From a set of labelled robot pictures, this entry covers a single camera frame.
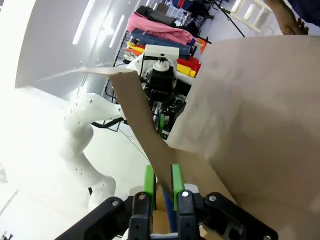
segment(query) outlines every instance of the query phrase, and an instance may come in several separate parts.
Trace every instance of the pink towel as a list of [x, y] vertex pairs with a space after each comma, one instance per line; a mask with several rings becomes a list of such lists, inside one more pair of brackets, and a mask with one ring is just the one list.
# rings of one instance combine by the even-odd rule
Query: pink towel
[[140, 29], [158, 38], [171, 40], [184, 45], [194, 38], [186, 30], [167, 26], [160, 22], [150, 21], [139, 14], [133, 13], [128, 19], [126, 30], [131, 33], [135, 29]]

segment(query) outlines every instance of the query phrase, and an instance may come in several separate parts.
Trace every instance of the ceiling light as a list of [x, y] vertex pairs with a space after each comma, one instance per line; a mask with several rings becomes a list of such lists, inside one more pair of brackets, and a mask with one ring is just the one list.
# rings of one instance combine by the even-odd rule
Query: ceiling light
[[87, 5], [85, 7], [85, 10], [84, 10], [84, 12], [82, 14], [81, 20], [79, 22], [78, 28], [76, 29], [72, 44], [77, 44], [78, 43], [80, 35], [81, 35], [81, 33], [82, 33], [83, 29], [84, 29], [84, 26], [86, 24], [86, 21], [87, 21], [88, 17], [89, 17], [90, 11], [91, 11], [92, 7], [94, 6], [94, 2], [95, 2], [95, 0], [89, 0], [88, 1]]
[[119, 23], [118, 23], [118, 26], [116, 26], [116, 29], [115, 29], [115, 31], [114, 31], [114, 34], [113, 34], [113, 37], [112, 37], [112, 39], [111, 39], [109, 48], [112, 48], [112, 46], [113, 46], [113, 44], [114, 44], [114, 42], [115, 42], [116, 36], [117, 36], [117, 34], [118, 34], [118, 32], [119, 32], [119, 29], [120, 29], [120, 27], [121, 27], [121, 24], [122, 24], [122, 22], [124, 21], [124, 18], [125, 18], [125, 15], [122, 15], [121, 18], [120, 18], [120, 21], [119, 21]]

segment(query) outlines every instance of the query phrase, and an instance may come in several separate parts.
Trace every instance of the floor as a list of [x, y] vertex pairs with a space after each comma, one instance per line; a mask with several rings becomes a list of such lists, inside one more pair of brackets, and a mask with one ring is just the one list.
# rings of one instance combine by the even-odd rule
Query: floor
[[[229, 2], [223, 1], [221, 7], [231, 10], [236, 0], [229, 0]], [[250, 5], [250, 1], [246, 0], [243, 9], [248, 9]], [[211, 9], [210, 14], [214, 15], [213, 20], [207, 19], [201, 28], [201, 37], [207, 37], [214, 44], [216, 41], [221, 41], [225, 39], [236, 39], [242, 38], [242, 35], [239, 31], [233, 26], [231, 21], [222, 13], [220, 9], [215, 10]], [[252, 30], [250, 27], [246, 26], [242, 22], [238, 21], [235, 18], [232, 18], [234, 23], [239, 27], [239, 29], [243, 32], [246, 37], [259, 37], [259, 36], [272, 36], [272, 35], [281, 35], [281, 31], [279, 29], [278, 22], [273, 13], [265, 13], [261, 17], [261, 21], [259, 21], [259, 28], [262, 29], [262, 33], [259, 34]], [[305, 24], [309, 27], [309, 35], [320, 36], [320, 27], [317, 27], [311, 23]], [[200, 51], [194, 55], [195, 57], [201, 60]]]

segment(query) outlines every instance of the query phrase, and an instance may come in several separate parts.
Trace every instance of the person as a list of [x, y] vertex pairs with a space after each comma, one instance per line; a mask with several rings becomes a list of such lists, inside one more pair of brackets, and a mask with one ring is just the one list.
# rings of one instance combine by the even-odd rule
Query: person
[[284, 35], [307, 35], [309, 28], [305, 22], [320, 27], [320, 0], [288, 0], [298, 20], [284, 0], [264, 0], [273, 11], [280, 30]]
[[214, 16], [209, 14], [209, 10], [205, 5], [197, 2], [196, 0], [171, 0], [171, 2], [176, 8], [184, 9], [194, 15], [199, 15], [206, 19], [214, 19]]

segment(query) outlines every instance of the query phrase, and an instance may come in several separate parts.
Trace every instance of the white chair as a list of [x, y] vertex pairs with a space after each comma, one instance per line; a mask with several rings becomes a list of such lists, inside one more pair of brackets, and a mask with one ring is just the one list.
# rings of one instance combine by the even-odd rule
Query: white chair
[[[230, 15], [236, 19], [238, 19], [243, 24], [247, 25], [251, 29], [255, 30], [258, 33], [261, 33], [262, 30], [258, 28], [257, 23], [259, 22], [260, 17], [264, 13], [265, 10], [272, 12], [271, 8], [265, 4], [262, 0], [250, 0], [251, 4], [247, 11], [245, 12], [244, 16], [240, 15], [240, 11], [244, 6], [246, 0], [236, 0], [231, 11]], [[259, 8], [260, 11], [258, 15], [255, 17], [253, 22], [250, 22], [250, 19], [254, 13], [254, 10]]]

